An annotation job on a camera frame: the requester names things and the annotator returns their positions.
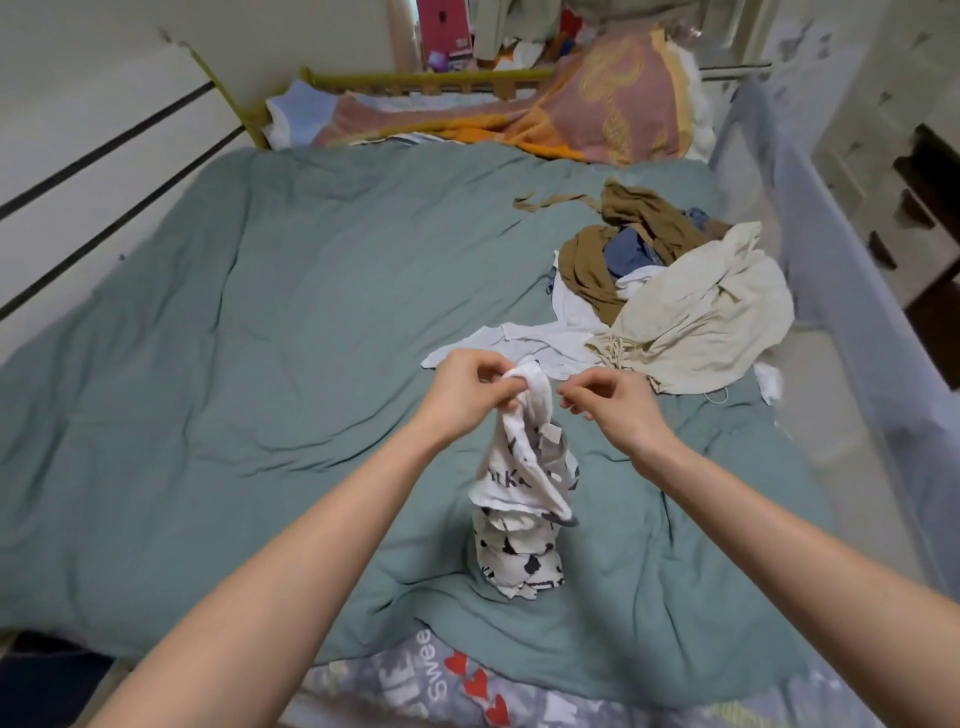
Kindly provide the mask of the person's right hand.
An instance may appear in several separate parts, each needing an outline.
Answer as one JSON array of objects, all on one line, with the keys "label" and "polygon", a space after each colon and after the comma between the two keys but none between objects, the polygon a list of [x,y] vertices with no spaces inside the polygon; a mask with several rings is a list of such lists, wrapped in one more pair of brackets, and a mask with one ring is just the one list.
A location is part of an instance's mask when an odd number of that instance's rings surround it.
[{"label": "person's right hand", "polygon": [[599,429],[622,454],[647,463],[678,446],[645,375],[637,371],[595,367],[559,383],[560,399],[607,399],[609,423]]}]

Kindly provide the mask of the person's left hand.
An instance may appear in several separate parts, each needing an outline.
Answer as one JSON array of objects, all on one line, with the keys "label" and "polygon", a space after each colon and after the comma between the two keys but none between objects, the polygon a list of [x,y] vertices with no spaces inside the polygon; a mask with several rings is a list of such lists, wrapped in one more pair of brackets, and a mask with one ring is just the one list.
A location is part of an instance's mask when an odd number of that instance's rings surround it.
[{"label": "person's left hand", "polygon": [[483,406],[480,384],[517,378],[508,375],[513,367],[506,357],[491,350],[452,350],[435,371],[414,415],[414,428],[424,433],[428,441],[442,446],[471,433],[497,409]]}]

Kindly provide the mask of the white black-patterned garment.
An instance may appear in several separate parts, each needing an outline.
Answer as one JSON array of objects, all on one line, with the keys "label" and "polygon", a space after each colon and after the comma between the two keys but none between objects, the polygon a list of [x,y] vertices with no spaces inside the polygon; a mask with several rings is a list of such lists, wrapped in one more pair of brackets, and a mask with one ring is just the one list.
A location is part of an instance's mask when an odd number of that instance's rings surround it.
[{"label": "white black-patterned garment", "polygon": [[565,582],[557,542],[578,519],[570,499],[579,464],[553,418],[553,390],[524,359],[505,379],[526,383],[510,410],[495,411],[491,438],[468,496],[482,577],[508,600],[534,601]]}]

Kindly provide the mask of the person's left forearm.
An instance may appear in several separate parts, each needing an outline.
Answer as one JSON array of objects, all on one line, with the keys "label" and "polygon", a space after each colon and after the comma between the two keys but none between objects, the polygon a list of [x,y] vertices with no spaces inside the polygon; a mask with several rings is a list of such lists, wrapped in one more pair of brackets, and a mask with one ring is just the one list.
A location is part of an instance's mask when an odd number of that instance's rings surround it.
[{"label": "person's left forearm", "polygon": [[162,638],[89,728],[270,728],[419,477],[476,424],[417,414]]}]

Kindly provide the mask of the person's right forearm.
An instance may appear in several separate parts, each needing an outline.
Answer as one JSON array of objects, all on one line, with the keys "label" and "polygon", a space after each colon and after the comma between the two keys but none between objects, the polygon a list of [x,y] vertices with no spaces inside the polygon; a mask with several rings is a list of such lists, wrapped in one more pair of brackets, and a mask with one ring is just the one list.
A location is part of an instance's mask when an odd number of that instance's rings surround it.
[{"label": "person's right forearm", "polygon": [[849,547],[676,438],[623,451],[887,728],[960,728],[960,604]]}]

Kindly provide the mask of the cream beige garment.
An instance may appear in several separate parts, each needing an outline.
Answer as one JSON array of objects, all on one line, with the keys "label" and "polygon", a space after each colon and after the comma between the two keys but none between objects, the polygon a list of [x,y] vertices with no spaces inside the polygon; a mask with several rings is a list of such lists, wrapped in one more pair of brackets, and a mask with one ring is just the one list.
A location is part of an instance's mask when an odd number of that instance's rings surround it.
[{"label": "cream beige garment", "polygon": [[616,370],[646,376],[657,393],[699,395],[743,378],[795,320],[759,221],[685,253],[626,301],[609,331],[586,348]]}]

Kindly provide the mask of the blue garment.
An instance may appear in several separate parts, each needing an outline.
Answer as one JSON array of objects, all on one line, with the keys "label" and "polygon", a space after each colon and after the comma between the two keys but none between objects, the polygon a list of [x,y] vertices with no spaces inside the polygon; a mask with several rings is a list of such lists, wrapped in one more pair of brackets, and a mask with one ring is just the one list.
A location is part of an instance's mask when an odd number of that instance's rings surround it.
[{"label": "blue garment", "polygon": [[615,228],[603,251],[606,267],[619,279],[648,265],[669,266],[714,239],[711,216],[700,208],[645,206],[639,212],[604,212]]}]

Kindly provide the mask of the teal green duvet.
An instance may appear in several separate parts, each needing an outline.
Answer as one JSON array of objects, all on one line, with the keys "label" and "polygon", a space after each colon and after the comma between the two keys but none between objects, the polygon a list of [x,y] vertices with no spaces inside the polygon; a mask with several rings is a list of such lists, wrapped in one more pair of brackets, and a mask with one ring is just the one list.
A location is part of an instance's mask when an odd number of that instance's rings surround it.
[{"label": "teal green duvet", "polygon": [[[719,210],[703,163],[616,170],[498,144],[237,151],[0,368],[0,630],[140,658],[407,422],[422,360],[552,312],[553,253],[597,216],[523,195],[606,179]],[[318,662],[429,627],[511,680],[690,708],[808,671],[811,651],[701,529],[558,411],[581,480],[563,584],[507,599],[481,576],[468,491],[488,419],[442,452]]]}]

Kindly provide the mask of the grey heart-print bedsheet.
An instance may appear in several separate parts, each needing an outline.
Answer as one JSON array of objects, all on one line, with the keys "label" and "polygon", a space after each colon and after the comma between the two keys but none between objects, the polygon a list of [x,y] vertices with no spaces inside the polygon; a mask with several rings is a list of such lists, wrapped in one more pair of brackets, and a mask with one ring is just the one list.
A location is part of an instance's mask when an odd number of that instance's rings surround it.
[{"label": "grey heart-print bedsheet", "polygon": [[310,669],[278,728],[886,728],[822,660],[757,696],[642,709],[513,682],[428,629]]}]

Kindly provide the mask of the pink orange patterned blanket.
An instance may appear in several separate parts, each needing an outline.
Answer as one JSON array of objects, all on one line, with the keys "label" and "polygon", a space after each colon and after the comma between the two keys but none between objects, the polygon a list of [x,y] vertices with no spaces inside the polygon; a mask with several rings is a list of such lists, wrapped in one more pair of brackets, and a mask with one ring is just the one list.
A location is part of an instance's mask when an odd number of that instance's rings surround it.
[{"label": "pink orange patterned blanket", "polygon": [[547,160],[617,166],[678,160],[694,146],[690,77],[663,29],[625,27],[561,59],[527,99],[388,112],[345,94],[312,144],[414,134],[495,142]]}]

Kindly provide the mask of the light blue pillow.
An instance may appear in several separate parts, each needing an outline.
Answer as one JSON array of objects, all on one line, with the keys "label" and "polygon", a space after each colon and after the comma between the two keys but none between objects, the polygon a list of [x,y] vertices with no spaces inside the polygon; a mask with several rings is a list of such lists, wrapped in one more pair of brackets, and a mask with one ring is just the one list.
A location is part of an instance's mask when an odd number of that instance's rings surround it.
[{"label": "light blue pillow", "polygon": [[265,136],[272,151],[310,147],[326,127],[338,103],[348,92],[331,93],[319,90],[301,79],[295,79],[278,95],[266,99],[270,121]]}]

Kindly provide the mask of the pink box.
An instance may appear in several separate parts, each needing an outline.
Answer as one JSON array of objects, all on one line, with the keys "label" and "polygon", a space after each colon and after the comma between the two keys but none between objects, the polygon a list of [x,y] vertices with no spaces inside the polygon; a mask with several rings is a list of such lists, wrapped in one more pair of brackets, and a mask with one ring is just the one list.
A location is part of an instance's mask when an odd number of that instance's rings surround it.
[{"label": "pink box", "polygon": [[459,59],[473,54],[468,0],[415,0],[421,45],[427,58]]}]

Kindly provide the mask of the dark wooden cabinet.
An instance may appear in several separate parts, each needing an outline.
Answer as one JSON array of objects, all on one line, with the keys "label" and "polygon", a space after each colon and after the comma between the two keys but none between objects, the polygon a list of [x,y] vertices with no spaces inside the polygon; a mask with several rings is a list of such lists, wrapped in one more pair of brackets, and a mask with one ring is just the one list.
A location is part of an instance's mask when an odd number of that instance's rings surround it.
[{"label": "dark wooden cabinet", "polygon": [[873,262],[947,387],[960,391],[960,151],[919,124],[863,215]]}]

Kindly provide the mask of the grey mesh bed guard rail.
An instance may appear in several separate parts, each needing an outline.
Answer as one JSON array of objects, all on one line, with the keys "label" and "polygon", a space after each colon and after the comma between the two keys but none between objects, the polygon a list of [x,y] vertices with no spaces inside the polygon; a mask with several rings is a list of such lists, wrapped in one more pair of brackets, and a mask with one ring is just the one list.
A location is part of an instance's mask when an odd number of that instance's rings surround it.
[{"label": "grey mesh bed guard rail", "polygon": [[798,319],[830,334],[933,583],[960,601],[960,394],[936,370],[757,74],[739,79],[711,168],[731,169],[736,129],[779,225],[777,256]]}]

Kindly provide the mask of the yellow wooden bed frame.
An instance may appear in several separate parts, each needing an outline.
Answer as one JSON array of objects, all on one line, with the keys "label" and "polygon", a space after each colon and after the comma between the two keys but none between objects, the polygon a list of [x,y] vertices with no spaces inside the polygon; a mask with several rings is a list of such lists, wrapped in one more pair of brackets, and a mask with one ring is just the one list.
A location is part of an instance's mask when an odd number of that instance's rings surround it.
[{"label": "yellow wooden bed frame", "polygon": [[[207,62],[185,41],[173,43],[184,48],[219,91],[234,115],[241,122],[243,130],[253,146],[259,150],[268,150],[270,145],[263,131],[269,122],[266,103],[256,102],[253,106],[242,107],[234,101]],[[429,72],[409,74],[359,74],[359,75],[321,75],[306,66],[300,67],[295,79],[320,91],[331,93],[358,92],[370,96],[397,98],[410,93],[425,96],[440,96],[444,93],[472,94],[490,93],[498,100],[513,100],[523,90],[543,89],[553,73],[551,66],[534,67],[509,71],[458,71],[446,74]]]}]

